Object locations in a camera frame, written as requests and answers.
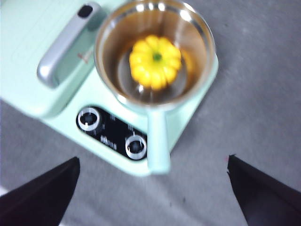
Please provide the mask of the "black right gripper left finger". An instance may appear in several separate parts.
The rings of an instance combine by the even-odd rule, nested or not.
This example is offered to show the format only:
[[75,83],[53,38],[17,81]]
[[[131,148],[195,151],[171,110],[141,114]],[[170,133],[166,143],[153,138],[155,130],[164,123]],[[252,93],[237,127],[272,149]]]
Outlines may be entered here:
[[2,226],[58,226],[70,204],[80,174],[73,157],[0,198]]

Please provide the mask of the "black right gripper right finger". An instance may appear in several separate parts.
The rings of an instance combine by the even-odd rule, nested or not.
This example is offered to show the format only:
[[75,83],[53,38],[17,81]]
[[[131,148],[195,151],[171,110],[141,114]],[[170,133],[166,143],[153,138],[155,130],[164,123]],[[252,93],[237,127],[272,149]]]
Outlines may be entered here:
[[301,193],[235,155],[228,158],[233,193],[249,226],[299,226]]

